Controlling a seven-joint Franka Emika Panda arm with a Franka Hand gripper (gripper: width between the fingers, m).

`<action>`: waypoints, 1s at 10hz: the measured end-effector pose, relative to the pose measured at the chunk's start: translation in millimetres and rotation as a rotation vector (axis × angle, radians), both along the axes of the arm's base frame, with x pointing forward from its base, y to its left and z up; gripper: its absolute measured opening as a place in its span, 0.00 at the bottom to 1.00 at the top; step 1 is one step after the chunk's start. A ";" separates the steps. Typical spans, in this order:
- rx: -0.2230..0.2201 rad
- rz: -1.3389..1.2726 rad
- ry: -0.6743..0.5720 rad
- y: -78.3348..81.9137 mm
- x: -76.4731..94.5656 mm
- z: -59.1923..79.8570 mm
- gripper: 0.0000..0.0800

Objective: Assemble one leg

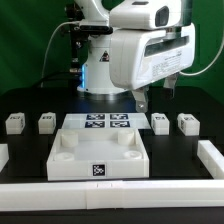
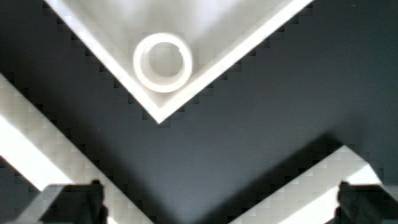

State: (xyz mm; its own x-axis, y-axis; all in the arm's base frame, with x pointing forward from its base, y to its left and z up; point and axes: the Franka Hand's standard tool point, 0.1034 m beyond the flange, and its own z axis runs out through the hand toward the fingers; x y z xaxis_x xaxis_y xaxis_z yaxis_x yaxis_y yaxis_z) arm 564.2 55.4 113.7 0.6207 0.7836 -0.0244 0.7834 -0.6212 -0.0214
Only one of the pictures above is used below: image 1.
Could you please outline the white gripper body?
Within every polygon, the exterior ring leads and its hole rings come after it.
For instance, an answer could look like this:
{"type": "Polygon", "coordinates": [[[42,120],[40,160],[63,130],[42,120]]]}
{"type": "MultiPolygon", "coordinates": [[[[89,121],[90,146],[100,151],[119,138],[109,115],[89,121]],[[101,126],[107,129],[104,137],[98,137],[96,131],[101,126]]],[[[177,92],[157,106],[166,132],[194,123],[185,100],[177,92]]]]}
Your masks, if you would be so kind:
{"type": "Polygon", "coordinates": [[[195,55],[195,27],[174,38],[165,30],[116,30],[109,49],[109,75],[119,88],[136,90],[189,68],[195,55]]]}

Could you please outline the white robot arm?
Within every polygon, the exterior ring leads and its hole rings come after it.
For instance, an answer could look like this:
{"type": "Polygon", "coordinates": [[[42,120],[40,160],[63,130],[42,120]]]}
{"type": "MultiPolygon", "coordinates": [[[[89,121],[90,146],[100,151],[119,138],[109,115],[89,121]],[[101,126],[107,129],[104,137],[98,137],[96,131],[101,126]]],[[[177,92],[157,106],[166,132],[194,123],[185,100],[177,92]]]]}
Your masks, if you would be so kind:
{"type": "Polygon", "coordinates": [[[130,91],[136,110],[148,109],[150,84],[172,89],[180,72],[193,64],[193,0],[123,0],[111,10],[103,0],[73,0],[72,70],[81,74],[78,91],[115,99],[130,91]]]}

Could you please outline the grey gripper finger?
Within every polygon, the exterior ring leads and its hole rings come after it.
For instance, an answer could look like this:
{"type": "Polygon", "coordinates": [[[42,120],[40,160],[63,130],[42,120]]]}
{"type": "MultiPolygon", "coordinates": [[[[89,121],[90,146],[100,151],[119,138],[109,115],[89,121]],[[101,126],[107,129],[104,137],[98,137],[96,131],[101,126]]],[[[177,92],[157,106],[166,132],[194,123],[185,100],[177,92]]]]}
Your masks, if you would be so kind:
{"type": "Polygon", "coordinates": [[[164,97],[166,99],[172,99],[175,95],[176,82],[178,80],[179,74],[175,73],[165,78],[163,85],[164,97]]]}
{"type": "Polygon", "coordinates": [[[148,111],[148,88],[141,87],[132,92],[136,102],[136,111],[139,113],[146,113],[148,111]]]}

